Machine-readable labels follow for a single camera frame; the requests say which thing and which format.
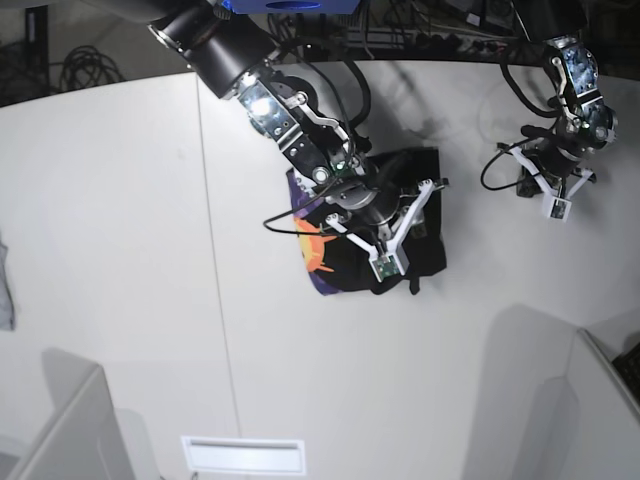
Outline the white table slot plate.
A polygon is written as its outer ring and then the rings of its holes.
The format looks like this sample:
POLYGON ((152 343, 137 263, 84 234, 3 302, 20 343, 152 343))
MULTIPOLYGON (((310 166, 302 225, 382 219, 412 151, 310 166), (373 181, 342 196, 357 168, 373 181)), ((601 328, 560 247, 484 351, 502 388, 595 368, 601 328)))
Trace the white table slot plate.
POLYGON ((302 440, 238 439, 182 436, 182 447, 194 472, 305 476, 302 440))

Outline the white partition panel left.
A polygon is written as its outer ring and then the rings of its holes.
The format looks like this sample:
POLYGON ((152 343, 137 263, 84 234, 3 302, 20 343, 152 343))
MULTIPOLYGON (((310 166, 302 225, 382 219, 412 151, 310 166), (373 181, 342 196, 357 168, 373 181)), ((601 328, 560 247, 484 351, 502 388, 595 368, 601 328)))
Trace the white partition panel left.
POLYGON ((104 368, 60 349, 42 354, 54 411, 25 449, 1 439, 3 479, 134 479, 104 368))

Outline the black T-shirt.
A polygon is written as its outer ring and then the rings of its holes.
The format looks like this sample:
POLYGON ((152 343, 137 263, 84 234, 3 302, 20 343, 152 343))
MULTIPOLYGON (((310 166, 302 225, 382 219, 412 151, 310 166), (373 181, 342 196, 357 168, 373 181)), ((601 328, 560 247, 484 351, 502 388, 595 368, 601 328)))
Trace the black T-shirt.
POLYGON ((414 147, 369 158, 369 177, 336 184, 322 198, 287 180, 305 268, 322 295, 381 295, 403 281, 411 293, 447 267, 439 152, 414 147))

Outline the grey cloth at left edge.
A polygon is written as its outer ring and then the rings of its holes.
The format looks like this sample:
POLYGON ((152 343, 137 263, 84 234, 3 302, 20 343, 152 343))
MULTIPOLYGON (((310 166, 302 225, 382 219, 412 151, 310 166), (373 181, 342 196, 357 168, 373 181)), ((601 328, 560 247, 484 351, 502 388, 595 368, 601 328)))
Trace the grey cloth at left edge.
POLYGON ((4 244, 0 248, 0 324, 2 331, 14 331, 16 328, 15 307, 12 299, 7 272, 6 260, 8 249, 4 244))

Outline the white partition panel right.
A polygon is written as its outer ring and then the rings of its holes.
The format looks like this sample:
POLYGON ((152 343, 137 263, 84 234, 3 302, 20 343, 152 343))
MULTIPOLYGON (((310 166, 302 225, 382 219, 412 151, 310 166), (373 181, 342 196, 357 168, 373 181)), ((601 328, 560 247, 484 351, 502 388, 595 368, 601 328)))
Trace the white partition panel right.
POLYGON ((511 477, 639 477, 639 404, 588 331, 565 373, 537 389, 511 477))

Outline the black keyboard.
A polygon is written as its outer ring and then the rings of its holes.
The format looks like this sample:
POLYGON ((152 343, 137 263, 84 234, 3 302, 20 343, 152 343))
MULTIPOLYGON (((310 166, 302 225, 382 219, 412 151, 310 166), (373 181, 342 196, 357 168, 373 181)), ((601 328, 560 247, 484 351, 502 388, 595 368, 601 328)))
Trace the black keyboard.
POLYGON ((627 388, 634 396, 638 397, 640 388, 639 347, 618 356, 613 360, 613 366, 627 388))

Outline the blue box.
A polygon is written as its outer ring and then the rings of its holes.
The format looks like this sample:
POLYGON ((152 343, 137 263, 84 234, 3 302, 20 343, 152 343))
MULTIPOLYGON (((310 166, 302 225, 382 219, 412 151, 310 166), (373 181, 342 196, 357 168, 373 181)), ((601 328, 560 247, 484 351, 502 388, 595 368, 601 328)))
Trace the blue box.
POLYGON ((228 0, 221 4, 237 14, 351 14, 359 0, 228 0))

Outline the white partition panel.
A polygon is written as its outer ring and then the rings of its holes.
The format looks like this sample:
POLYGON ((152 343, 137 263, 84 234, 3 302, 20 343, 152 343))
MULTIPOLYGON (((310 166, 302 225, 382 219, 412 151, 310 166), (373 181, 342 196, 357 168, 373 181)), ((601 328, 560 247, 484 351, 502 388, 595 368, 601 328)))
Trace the white partition panel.
POLYGON ((3 479, 134 479, 104 368, 60 349, 42 354, 54 411, 25 449, 1 439, 3 479))
POLYGON ((565 373, 537 389, 511 477, 639 477, 639 404, 588 331, 565 373))

